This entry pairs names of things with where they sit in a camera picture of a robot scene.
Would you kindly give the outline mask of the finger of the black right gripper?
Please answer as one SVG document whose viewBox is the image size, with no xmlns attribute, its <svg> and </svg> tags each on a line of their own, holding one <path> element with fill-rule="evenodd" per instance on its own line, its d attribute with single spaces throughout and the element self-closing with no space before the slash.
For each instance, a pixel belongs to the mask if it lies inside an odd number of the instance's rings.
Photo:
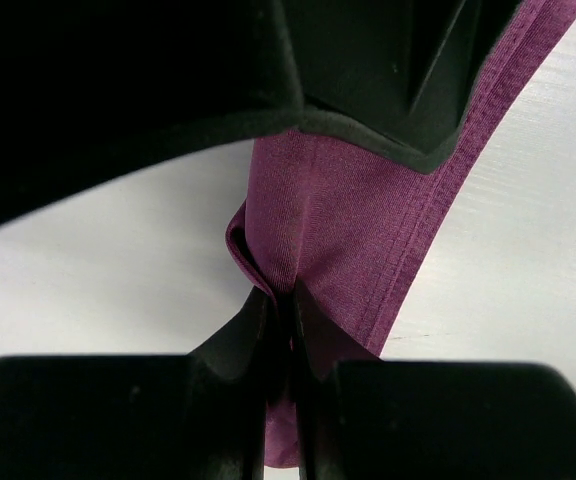
<svg viewBox="0 0 576 480">
<path fill-rule="evenodd" d="M 298 129 L 428 174 L 454 152 L 516 1 L 286 1 Z"/>
</svg>

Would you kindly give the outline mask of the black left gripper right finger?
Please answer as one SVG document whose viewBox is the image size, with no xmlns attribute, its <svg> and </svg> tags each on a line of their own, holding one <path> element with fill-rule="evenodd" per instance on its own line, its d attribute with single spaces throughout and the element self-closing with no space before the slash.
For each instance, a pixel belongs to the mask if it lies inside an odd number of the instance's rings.
<svg viewBox="0 0 576 480">
<path fill-rule="evenodd" d="M 292 322 L 300 477 L 346 479 L 335 368 L 341 362 L 378 357 L 332 321 L 301 281 L 292 296 Z"/>
</svg>

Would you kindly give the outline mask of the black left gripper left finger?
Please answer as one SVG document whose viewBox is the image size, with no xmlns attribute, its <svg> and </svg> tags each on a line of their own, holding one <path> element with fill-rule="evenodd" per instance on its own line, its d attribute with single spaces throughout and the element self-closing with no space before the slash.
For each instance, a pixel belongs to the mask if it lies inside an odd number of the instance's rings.
<svg viewBox="0 0 576 480">
<path fill-rule="evenodd" d="M 271 307 L 268 296 L 253 289 L 239 312 L 190 353 L 189 479 L 263 477 Z"/>
</svg>

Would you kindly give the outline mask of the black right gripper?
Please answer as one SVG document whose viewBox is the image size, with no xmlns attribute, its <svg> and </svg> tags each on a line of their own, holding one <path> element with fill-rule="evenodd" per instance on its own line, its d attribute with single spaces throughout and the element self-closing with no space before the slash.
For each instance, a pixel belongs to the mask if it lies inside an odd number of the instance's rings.
<svg viewBox="0 0 576 480">
<path fill-rule="evenodd" d="M 0 226 L 303 110 L 278 1 L 0 1 Z"/>
</svg>

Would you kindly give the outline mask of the purple cloth napkin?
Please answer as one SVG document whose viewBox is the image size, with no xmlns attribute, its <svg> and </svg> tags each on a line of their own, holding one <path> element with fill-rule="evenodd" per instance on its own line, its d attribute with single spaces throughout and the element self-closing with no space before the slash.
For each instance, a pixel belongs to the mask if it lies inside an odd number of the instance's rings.
<svg viewBox="0 0 576 480">
<path fill-rule="evenodd" d="M 368 351 L 384 347 L 457 193 L 518 94 L 576 20 L 576 1 L 516 1 L 452 155 L 423 174 L 298 126 L 258 139 L 226 242 L 276 304 L 303 282 Z"/>
</svg>

